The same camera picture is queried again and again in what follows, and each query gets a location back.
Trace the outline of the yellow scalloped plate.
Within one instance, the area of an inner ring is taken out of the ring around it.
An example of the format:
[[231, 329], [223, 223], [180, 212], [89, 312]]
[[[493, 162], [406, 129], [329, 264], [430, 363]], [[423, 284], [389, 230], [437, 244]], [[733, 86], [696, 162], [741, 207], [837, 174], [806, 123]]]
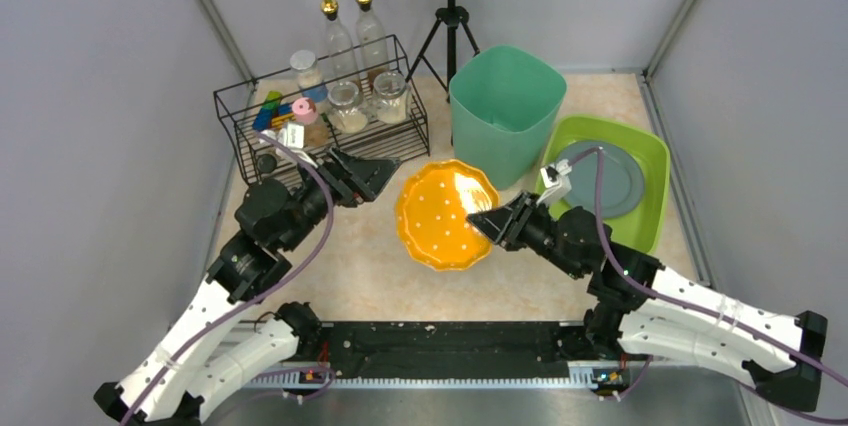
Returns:
[[457, 159], [429, 162], [398, 195], [396, 231], [412, 259], [439, 272], [464, 271], [492, 250], [467, 216], [498, 203], [483, 171]]

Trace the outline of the pink lid spice jar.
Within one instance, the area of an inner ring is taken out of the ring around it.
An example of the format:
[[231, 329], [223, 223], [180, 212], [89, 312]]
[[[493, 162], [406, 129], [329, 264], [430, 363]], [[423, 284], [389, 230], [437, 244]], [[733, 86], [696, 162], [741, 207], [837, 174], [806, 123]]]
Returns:
[[293, 119], [304, 129], [304, 145], [326, 146], [330, 139], [329, 129], [313, 100], [307, 97], [296, 99], [291, 104]]

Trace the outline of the large clear glass jar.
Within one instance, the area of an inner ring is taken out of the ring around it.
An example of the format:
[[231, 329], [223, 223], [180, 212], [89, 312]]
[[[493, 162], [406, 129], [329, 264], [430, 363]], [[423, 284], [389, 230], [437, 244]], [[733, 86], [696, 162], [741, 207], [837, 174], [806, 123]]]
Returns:
[[340, 132], [352, 134], [363, 130], [368, 118], [363, 106], [359, 86], [352, 81], [341, 81], [328, 90], [331, 124]]

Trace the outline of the black lid spice jar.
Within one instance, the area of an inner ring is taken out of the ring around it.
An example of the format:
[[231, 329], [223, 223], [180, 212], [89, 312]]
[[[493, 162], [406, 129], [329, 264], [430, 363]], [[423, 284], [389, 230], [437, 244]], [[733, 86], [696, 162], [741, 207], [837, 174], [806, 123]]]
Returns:
[[271, 175], [278, 166], [277, 157], [274, 154], [261, 154], [256, 158], [257, 171], [262, 175]]

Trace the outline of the grey-blue plate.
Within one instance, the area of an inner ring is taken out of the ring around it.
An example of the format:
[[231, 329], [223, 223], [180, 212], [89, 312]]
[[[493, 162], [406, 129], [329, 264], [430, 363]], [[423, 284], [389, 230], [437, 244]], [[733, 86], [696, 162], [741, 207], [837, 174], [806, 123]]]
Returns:
[[[624, 149], [604, 141], [583, 140], [563, 148], [557, 160], [572, 160], [579, 153], [593, 147], [602, 149], [604, 165], [602, 174], [601, 214], [603, 219], [624, 216], [634, 210], [645, 193], [645, 179], [641, 167]], [[571, 191], [565, 202], [571, 207], [594, 211], [597, 155], [590, 154], [572, 167], [569, 174]]]

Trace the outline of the oil bottle gold cap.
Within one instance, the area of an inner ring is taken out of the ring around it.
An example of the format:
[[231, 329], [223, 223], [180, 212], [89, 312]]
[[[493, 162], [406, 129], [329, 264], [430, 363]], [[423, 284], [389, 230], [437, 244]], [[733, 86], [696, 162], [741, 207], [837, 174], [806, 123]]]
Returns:
[[321, 12], [326, 19], [324, 42], [332, 65], [333, 77], [338, 81], [350, 81], [362, 88], [353, 41], [348, 29], [339, 19], [336, 0], [321, 0]]
[[355, 0], [359, 8], [356, 35], [361, 45], [369, 84], [389, 68], [389, 54], [382, 21], [373, 9], [373, 0]]

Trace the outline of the blue label jar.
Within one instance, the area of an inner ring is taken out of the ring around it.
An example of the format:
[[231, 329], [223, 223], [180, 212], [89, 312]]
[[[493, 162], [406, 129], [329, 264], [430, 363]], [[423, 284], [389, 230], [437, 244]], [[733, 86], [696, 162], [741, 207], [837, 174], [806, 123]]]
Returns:
[[329, 108], [328, 90], [316, 55], [309, 50], [299, 50], [290, 57], [290, 67], [302, 94], [310, 99], [320, 112]]

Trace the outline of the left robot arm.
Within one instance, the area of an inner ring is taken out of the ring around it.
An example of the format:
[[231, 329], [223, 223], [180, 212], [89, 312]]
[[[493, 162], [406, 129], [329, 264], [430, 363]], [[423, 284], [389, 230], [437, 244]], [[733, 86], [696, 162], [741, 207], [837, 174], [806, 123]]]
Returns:
[[303, 154], [301, 183], [268, 178], [250, 185], [236, 210], [237, 233], [207, 270], [194, 298], [154, 351], [94, 401], [121, 425], [200, 425], [273, 364], [315, 350], [321, 323], [305, 303], [287, 303], [248, 339], [215, 353], [230, 331], [275, 287], [293, 278], [285, 253], [297, 248], [335, 207], [375, 201], [399, 168], [331, 148]]

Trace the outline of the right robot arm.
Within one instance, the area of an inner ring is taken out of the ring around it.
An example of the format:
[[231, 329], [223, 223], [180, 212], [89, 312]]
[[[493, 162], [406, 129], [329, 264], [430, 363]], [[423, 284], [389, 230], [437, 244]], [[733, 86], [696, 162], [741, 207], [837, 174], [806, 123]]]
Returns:
[[827, 320], [749, 305], [691, 281], [657, 258], [611, 239], [609, 226], [577, 207], [553, 218], [535, 194], [467, 220], [507, 251], [529, 249], [573, 279], [588, 278], [597, 304], [584, 327], [598, 355], [652, 356], [696, 365], [796, 413], [817, 409]]

